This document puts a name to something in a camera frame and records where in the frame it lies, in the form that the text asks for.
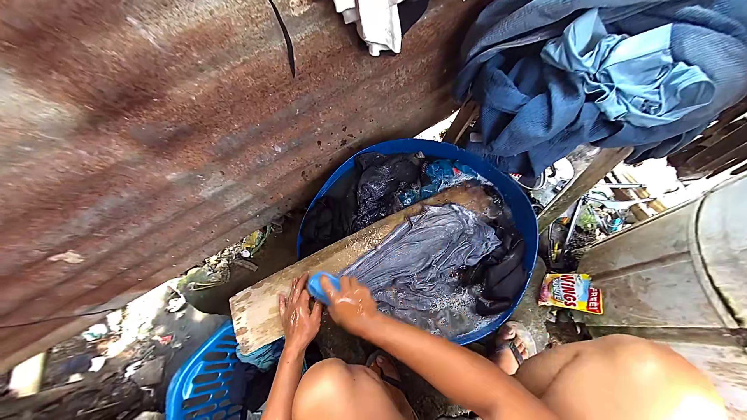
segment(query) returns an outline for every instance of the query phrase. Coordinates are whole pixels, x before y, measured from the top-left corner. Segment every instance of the black cable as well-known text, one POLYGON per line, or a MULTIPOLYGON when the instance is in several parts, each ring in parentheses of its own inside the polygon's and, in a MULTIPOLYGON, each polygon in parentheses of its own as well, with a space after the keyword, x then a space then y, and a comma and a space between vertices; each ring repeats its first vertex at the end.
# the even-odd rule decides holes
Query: black cable
POLYGON ((282 36, 285 38, 285 48, 288 50, 288 63, 291 65, 291 74, 296 78, 296 59, 293 56, 293 42, 291 42, 291 35, 288 33, 288 29, 285 27, 285 22, 282 21, 280 12, 273 0, 270 0, 270 5, 275 11, 275 17, 278 19, 280 29, 282 29, 282 36))
POLYGON ((114 311, 116 311, 118 309, 119 308, 116 308, 116 309, 102 309, 102 310, 96 311, 96 312, 87 312, 87 313, 84 313, 84 314, 77 314, 77 315, 63 315, 63 316, 57 316, 57 317, 52 317, 52 318, 40 319, 39 321, 24 322, 24 323, 21 323, 21 324, 0 325, 0 329, 1 328, 27 327, 28 325, 41 324, 43 322, 56 321, 58 319, 80 318, 81 316, 88 316, 88 315, 100 315, 100 314, 102 314, 104 312, 114 312, 114 311))

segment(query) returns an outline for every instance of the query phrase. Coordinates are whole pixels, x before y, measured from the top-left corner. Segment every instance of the hand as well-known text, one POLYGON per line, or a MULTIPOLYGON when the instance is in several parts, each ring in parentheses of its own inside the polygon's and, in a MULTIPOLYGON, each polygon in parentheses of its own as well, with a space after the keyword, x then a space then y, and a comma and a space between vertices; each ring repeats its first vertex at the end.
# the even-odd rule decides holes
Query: hand
POLYGON ((285 348, 305 351, 309 343, 319 332, 322 317, 322 305, 314 300, 314 308, 309 310, 309 293, 306 291, 306 281, 309 274, 303 274, 293 280, 291 293, 278 296, 278 307, 282 329, 285 332, 285 348))
POLYGON ((360 336, 367 323, 379 315, 371 291, 354 277, 340 278, 340 290, 332 285, 327 276, 322 276, 321 285, 331 302, 329 314, 349 333, 360 336))

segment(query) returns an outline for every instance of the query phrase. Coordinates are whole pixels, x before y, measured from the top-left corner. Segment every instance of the white cloth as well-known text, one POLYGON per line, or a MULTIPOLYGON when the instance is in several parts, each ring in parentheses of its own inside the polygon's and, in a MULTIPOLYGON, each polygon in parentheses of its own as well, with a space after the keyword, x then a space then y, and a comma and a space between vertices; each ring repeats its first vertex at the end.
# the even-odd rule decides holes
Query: white cloth
POLYGON ((403 0, 335 0, 335 9, 345 23, 356 23, 358 35, 368 45, 369 54, 378 57, 381 51, 399 53, 402 48, 402 28, 397 5, 403 0))

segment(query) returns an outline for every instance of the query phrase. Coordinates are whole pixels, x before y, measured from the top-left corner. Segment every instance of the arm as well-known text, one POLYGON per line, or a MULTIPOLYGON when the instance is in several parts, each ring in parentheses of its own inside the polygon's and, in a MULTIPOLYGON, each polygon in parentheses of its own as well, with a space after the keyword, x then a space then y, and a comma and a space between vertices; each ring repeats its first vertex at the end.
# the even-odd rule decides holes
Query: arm
POLYGON ((446 397, 481 418, 557 419, 516 379, 484 357, 376 310, 368 289, 352 277, 340 279, 340 291, 322 278, 338 324, 409 366, 446 397))
POLYGON ((282 349, 278 369, 275 372, 267 406, 262 420, 291 420, 291 407, 301 381, 303 354, 306 347, 319 332, 321 304, 314 302, 309 310, 309 293, 306 291, 308 274, 293 281, 288 297, 279 295, 278 307, 285 332, 285 346, 282 349))

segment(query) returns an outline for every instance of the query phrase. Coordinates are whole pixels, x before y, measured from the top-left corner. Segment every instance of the blue laundry basket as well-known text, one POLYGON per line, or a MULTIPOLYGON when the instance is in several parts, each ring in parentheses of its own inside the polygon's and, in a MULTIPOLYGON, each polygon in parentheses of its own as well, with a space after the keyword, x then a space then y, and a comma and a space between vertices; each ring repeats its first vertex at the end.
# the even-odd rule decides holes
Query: blue laundry basket
MULTIPOLYGON (((527 271, 527 283, 524 284, 519 296, 514 299, 511 307, 506 310, 501 316, 493 320, 493 322, 485 325, 479 330, 472 331, 471 333, 462 334, 457 336, 452 341, 459 344, 465 345, 476 340, 487 336, 492 331, 500 327, 504 322, 508 320, 511 314, 516 309, 521 298, 524 296, 527 290, 527 284, 529 278, 532 276, 532 270, 534 269, 534 262, 537 258, 537 247, 539 246, 539 232, 537 228, 537 219, 532 210, 532 204, 530 203, 527 195, 521 189, 519 184, 510 176, 503 172, 500 172, 490 162, 475 155, 467 150, 460 149, 457 146, 449 143, 439 143, 438 141, 432 140, 421 140, 417 138, 403 138, 399 140, 390 140, 382 143, 374 144, 371 147, 363 149, 356 153, 353 157, 345 161, 333 174, 327 179, 322 188, 314 197, 309 208, 311 208, 317 200, 319 200, 326 192, 341 178, 344 178, 347 173, 355 167, 355 158, 357 155, 369 152, 378 152, 382 155, 395 155, 398 153, 417 153, 422 152, 428 158, 436 159, 450 159, 452 161, 459 161, 469 167, 475 172, 479 173, 485 179, 488 179, 493 185, 500 191, 506 204, 511 209, 513 215, 514 224, 516 229, 521 232, 524 237, 524 242, 527 247, 524 254, 524 269, 527 271)), ((306 216, 304 216, 301 222, 301 228, 298 234, 297 250, 301 252, 301 232, 303 232, 303 226, 306 222, 306 216)))
POLYGON ((241 405, 231 404, 229 384, 236 357, 236 335, 226 321, 179 368, 166 393, 167 420, 239 420, 241 405))

